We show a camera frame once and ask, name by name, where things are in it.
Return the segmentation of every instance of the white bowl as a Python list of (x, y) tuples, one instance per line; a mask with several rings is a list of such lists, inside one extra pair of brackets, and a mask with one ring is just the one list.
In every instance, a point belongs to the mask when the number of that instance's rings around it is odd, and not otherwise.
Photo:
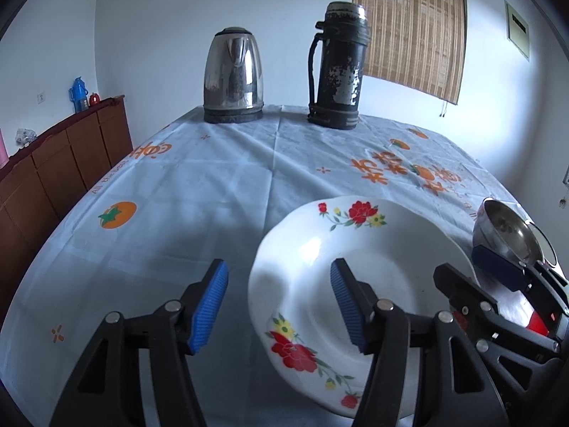
[[(263, 239), (249, 278), (249, 313), (278, 373), (330, 411), (354, 417), (372, 356), (351, 344), (330, 284), (345, 258), (379, 298), (410, 313), (450, 309), (435, 287), (446, 262), (478, 284), (462, 249), (434, 223), (383, 199), (343, 196), (306, 204)], [(419, 352), (409, 353), (401, 417), (413, 414)]]

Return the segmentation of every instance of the window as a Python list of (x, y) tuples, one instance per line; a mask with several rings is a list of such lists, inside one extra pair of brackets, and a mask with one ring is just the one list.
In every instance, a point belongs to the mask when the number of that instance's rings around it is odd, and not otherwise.
[(456, 104), (466, 47), (466, 0), (353, 0), (371, 43), (363, 73)]

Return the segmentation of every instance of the tablecloth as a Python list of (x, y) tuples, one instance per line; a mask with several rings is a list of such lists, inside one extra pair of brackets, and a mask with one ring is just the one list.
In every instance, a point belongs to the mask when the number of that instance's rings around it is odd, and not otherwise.
[[(307, 108), (211, 125), (197, 107), (135, 149), (72, 209), (29, 267), (0, 332), (0, 379), (36, 427), (47, 427), (71, 370), (102, 318), (154, 311), (214, 258), (230, 280), (209, 344), (188, 364), (210, 426), (344, 426), (277, 375), (246, 299), (257, 247), (295, 208), (341, 195), (383, 197), (435, 222), (467, 254), (485, 197), (527, 214), (473, 158), (432, 131), (372, 116), (354, 130), (306, 121)], [(531, 307), (486, 284), (503, 315)], [(150, 365), (141, 380), (149, 426)]]

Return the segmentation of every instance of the wooden cabinet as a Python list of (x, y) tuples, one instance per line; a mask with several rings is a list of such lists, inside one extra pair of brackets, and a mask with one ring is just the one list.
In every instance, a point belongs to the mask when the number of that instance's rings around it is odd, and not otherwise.
[(58, 223), (132, 150), (121, 96), (64, 119), (0, 169), (0, 325)]

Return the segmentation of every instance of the kettle lid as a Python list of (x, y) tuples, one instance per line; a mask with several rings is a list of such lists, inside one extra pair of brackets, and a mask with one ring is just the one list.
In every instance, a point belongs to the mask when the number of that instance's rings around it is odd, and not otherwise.
[(217, 32), (215, 36), (217, 37), (218, 35), (227, 35), (230, 33), (246, 33), (248, 35), (252, 35), (251, 32), (249, 32), (247, 29), (244, 29), (243, 27), (227, 27), (221, 32)]

